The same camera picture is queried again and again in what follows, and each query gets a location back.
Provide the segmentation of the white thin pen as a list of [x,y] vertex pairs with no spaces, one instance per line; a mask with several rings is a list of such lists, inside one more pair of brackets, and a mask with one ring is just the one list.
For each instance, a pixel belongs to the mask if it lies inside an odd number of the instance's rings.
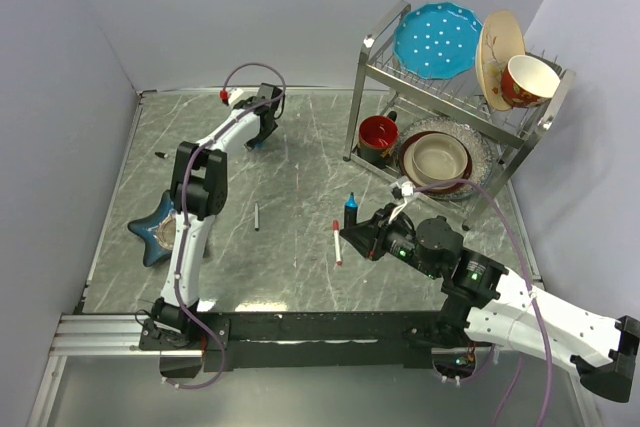
[[254,204],[254,230],[256,232],[260,230],[260,207],[257,201]]

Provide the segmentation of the black blue highlighter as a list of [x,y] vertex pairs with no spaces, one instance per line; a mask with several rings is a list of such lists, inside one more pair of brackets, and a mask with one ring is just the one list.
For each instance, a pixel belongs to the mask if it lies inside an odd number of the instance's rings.
[[358,203],[355,194],[351,192],[344,205],[343,227],[350,228],[356,225],[358,216]]

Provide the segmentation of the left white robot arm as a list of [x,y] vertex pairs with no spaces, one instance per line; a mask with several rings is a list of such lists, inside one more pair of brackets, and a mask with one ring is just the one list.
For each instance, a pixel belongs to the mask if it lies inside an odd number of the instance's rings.
[[236,102],[210,134],[178,146],[169,196],[175,209],[175,238],[169,271],[151,318],[163,337],[184,349],[198,337],[199,276],[204,248],[228,196],[229,156],[253,149],[277,128],[285,90],[263,83],[257,94]]

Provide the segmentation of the white red acrylic marker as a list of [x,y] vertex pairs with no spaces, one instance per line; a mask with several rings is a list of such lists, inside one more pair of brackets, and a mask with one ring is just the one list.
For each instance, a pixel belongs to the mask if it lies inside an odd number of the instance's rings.
[[335,263],[336,265],[341,266],[343,263],[343,260],[342,260],[342,253],[341,253],[339,228],[336,228],[333,230],[333,239],[334,239]]

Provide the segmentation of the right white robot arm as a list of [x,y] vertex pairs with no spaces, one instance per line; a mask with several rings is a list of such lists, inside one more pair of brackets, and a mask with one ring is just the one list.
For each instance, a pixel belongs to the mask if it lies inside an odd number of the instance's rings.
[[344,209],[341,237],[362,257],[389,254],[442,282],[446,300],[431,334],[441,346],[466,340],[537,357],[578,376],[604,399],[630,399],[639,350],[639,322],[601,316],[566,302],[503,264],[466,248],[460,233],[437,216],[414,224],[388,204],[365,221]]

